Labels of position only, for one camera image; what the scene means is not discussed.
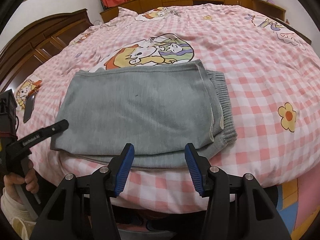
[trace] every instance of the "silver bolt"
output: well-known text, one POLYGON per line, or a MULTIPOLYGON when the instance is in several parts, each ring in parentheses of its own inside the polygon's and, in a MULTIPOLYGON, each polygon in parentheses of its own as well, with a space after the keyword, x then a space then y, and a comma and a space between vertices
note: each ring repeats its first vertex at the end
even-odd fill
POLYGON ((69 173, 65 176, 66 180, 71 180, 73 179, 73 174, 72 173, 69 173))
POLYGON ((253 175, 250 174, 250 173, 247 173, 247 174, 245 175, 245 178, 246 178, 247 180, 253 180, 253 175))
POLYGON ((101 173, 106 173, 109 171, 109 168, 104 166, 104 167, 101 167, 100 170, 99 170, 101 173))
POLYGON ((210 171, 213 173, 217 173, 219 171, 219 168, 217 166, 211 166, 210 171))

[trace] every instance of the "pink checkered bedspread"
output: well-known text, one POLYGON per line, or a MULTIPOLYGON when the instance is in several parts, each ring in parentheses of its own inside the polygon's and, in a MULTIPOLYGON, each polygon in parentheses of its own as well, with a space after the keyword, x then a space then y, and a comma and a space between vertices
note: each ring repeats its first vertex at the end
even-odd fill
MULTIPOLYGON (((54 123, 77 71, 92 69, 128 44, 171 33, 193 49, 192 58, 181 60, 201 59, 206 69, 225 74, 238 139, 214 156, 212 165, 238 176, 250 172, 264 187, 314 167, 320 160, 320 59, 312 47, 282 25, 240 6, 163 10, 159 20, 155 15, 136 20, 136 13, 121 9, 119 17, 87 30, 81 42, 36 69, 42 86, 31 120, 20 122, 18 136, 54 123)), ((67 173, 84 176, 103 166, 52 151, 49 144, 47 139, 33 147, 30 158, 55 185, 67 173)), ((186 213, 205 210, 207 201, 194 190, 188 170, 181 168, 131 170, 124 192, 113 203, 186 213)))

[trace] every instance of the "bed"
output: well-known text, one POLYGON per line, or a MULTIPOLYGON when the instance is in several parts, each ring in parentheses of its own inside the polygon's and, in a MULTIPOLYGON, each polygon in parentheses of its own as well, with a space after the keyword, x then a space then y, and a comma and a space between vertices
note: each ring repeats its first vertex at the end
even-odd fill
MULTIPOLYGON (((277 208, 292 239, 300 239, 320 209, 320 185, 312 180, 320 172, 320 59, 295 32, 250 9, 206 4, 138 15, 120 8, 119 17, 99 26, 81 10, 27 26, 0 54, 0 91, 17 92, 30 75, 41 80, 31 119, 17 135, 54 123, 77 71, 94 71, 121 49, 167 34, 190 45, 192 55, 183 60, 200 59, 225 74, 238 139, 210 163, 228 174, 250 172, 263 187, 279 185, 277 208)), ((23 111, 17 115, 21 120, 23 111)), ((105 164, 49 145, 48 139, 33 147, 30 158, 55 185, 67 173, 84 176, 105 164)), ((135 167, 113 204, 180 214, 205 210, 207 199, 195 192, 185 167, 135 167)))

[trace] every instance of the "gray fabric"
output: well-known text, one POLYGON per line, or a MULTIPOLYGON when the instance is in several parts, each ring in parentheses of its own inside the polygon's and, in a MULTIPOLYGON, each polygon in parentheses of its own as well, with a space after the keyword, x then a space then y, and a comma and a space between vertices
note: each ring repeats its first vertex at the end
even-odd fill
POLYGON ((62 119, 69 129, 52 137, 52 149, 109 162, 130 142, 136 167, 184 167, 186 143, 211 158, 236 139, 224 75, 208 75, 200 60, 79 71, 56 121, 62 119))

